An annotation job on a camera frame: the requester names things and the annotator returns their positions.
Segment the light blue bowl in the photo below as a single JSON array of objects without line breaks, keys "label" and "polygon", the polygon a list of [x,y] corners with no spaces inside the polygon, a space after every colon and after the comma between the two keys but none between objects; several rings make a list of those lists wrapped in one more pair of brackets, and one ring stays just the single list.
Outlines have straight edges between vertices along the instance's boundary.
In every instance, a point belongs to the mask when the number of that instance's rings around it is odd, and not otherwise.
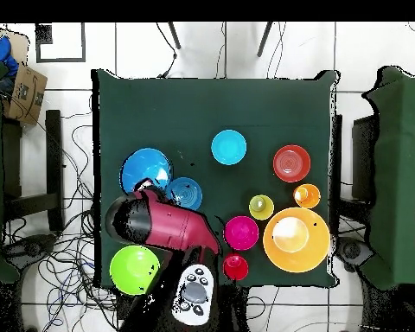
[{"label": "light blue bowl", "polygon": [[120,185],[126,194],[132,192],[135,185],[145,178],[166,189],[170,180],[170,163],[159,150],[144,148],[127,157],[120,170]]},{"label": "light blue bowl", "polygon": [[203,197],[200,185],[193,179],[179,177],[166,188],[166,196],[173,199],[182,208],[196,210],[201,205]]},{"label": "light blue bowl", "polygon": [[246,140],[239,132],[223,130],[212,140],[211,151],[217,162],[225,165],[238,163],[246,153]]}]

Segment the magenta bowl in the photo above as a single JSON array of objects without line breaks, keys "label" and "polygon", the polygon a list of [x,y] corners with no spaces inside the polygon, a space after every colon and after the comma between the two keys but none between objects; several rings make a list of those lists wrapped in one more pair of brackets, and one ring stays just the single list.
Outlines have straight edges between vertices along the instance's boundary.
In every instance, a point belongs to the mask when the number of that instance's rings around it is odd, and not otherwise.
[{"label": "magenta bowl", "polygon": [[235,216],[227,222],[224,235],[234,250],[245,251],[259,240],[259,227],[248,216]]}]

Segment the red bowl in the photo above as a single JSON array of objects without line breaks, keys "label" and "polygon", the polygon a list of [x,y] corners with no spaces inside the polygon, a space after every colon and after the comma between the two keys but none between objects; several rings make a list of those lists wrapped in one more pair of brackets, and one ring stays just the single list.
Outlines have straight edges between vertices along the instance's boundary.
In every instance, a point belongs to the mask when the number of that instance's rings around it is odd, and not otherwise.
[{"label": "red bowl", "polygon": [[249,272],[245,259],[237,253],[229,253],[223,261],[223,273],[231,280],[243,280]]},{"label": "red bowl", "polygon": [[301,181],[310,171],[310,156],[301,146],[285,145],[273,157],[273,170],[282,181]]}]

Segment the small orange bowl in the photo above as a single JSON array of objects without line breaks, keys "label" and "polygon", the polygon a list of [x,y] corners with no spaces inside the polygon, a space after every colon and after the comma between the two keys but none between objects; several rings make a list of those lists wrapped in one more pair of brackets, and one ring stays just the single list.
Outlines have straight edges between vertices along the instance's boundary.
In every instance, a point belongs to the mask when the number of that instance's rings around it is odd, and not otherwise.
[{"label": "small orange bowl", "polygon": [[295,188],[294,199],[302,208],[314,208],[322,198],[320,190],[313,184],[302,184]]}]

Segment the lime green bowl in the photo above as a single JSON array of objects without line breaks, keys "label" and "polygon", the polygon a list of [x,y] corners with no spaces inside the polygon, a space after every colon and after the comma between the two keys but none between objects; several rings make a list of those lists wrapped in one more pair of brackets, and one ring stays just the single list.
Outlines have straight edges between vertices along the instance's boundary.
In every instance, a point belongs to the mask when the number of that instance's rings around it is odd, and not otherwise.
[{"label": "lime green bowl", "polygon": [[130,296],[145,294],[160,263],[155,253],[143,246],[126,246],[111,260],[109,273],[117,289]]}]

